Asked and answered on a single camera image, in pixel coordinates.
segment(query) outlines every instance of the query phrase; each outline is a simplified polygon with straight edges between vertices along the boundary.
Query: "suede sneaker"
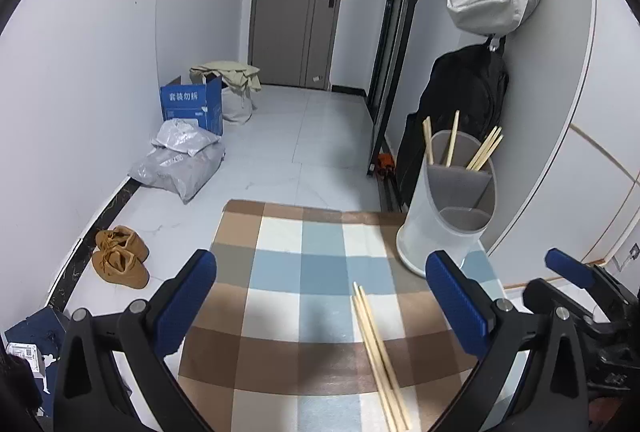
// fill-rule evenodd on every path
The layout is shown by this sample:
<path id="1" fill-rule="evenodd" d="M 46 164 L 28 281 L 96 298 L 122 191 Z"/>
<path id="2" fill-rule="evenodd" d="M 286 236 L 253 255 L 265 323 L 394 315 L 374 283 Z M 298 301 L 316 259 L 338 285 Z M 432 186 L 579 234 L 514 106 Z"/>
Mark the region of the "suede sneaker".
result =
<path id="1" fill-rule="evenodd" d="M 142 263 L 121 246 L 98 250 L 91 257 L 96 273 L 112 284 L 142 289 L 149 282 L 149 272 Z"/>
<path id="2" fill-rule="evenodd" d="M 149 249 L 142 238 L 126 226 L 116 226 L 113 230 L 101 230 L 95 235 L 95 243 L 103 252 L 113 246 L 121 246 L 133 253 L 140 262 L 144 262 L 149 256 Z"/>

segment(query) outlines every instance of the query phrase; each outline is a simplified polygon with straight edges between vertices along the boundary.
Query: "metal screw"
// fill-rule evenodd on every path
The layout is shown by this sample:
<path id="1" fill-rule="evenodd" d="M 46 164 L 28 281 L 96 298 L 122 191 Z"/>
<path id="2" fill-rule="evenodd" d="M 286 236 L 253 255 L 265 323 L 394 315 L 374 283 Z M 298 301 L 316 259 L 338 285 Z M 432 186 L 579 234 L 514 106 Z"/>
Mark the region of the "metal screw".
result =
<path id="1" fill-rule="evenodd" d="M 142 313 L 146 309 L 146 300 L 134 300 L 131 304 L 129 304 L 129 311 L 133 314 Z"/>
<path id="2" fill-rule="evenodd" d="M 569 311 L 564 307 L 557 307 L 556 315 L 558 315 L 558 318 L 561 320 L 568 320 L 570 316 Z"/>
<path id="3" fill-rule="evenodd" d="M 500 311 L 511 311 L 513 309 L 513 304 L 506 298 L 498 298 L 498 300 L 495 301 L 495 305 Z"/>
<path id="4" fill-rule="evenodd" d="M 76 309 L 71 317 L 75 322 L 81 322 L 86 317 L 86 309 L 83 307 Z"/>

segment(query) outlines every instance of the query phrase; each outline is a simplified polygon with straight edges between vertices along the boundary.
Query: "folded beige clothing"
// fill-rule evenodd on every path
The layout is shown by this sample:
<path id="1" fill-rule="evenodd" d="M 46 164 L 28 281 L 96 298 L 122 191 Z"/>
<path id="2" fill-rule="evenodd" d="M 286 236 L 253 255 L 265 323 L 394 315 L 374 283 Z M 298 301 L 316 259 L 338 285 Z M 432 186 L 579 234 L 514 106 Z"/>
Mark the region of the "folded beige clothing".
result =
<path id="1" fill-rule="evenodd" d="M 201 84 L 202 77 L 209 73 L 222 76 L 222 81 L 229 87 L 244 91 L 250 88 L 252 91 L 260 91 L 262 86 L 258 79 L 260 69 L 240 62 L 209 62 L 201 66 L 193 66 L 189 70 L 189 78 L 192 84 Z"/>

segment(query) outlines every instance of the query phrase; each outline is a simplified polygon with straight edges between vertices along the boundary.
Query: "brown and blue plaid rug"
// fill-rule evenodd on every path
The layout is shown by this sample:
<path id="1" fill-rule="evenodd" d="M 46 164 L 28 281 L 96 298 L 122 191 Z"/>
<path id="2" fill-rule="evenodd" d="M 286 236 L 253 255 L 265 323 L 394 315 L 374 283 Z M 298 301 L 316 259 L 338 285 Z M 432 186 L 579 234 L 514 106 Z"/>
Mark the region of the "brown and blue plaid rug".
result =
<path id="1" fill-rule="evenodd" d="M 211 251 L 218 277 L 178 380 L 216 432 L 386 431 L 351 284 L 362 284 L 412 414 L 428 430 L 476 359 L 424 279 L 399 261 L 402 214 L 230 201 Z M 478 248 L 464 273 L 503 296 Z"/>

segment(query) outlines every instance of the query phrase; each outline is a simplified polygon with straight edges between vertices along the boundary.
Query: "blue gripper pad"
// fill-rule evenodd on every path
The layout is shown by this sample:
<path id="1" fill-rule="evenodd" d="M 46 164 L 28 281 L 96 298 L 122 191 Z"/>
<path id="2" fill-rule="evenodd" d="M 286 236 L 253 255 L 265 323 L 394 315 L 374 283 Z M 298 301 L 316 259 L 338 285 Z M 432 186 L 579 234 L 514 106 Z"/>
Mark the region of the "blue gripper pad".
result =
<path id="1" fill-rule="evenodd" d="M 452 274 L 440 258 L 441 253 L 444 252 L 433 252 L 427 258 L 427 282 L 462 348 L 467 354 L 482 358 L 489 346 L 487 321 L 460 282 L 455 279 L 456 275 Z M 450 265 L 458 269 L 446 253 L 444 255 Z"/>
<path id="2" fill-rule="evenodd" d="M 590 288 L 595 282 L 589 266 L 578 262 L 557 248 L 546 252 L 545 265 L 582 289 Z"/>
<path id="3" fill-rule="evenodd" d="M 173 292 L 154 322 L 154 352 L 159 358 L 178 350 L 216 279 L 213 254 L 198 250 L 192 259 L 194 257 L 195 263 L 187 275 L 179 273 L 175 279 L 164 283 L 173 288 Z"/>

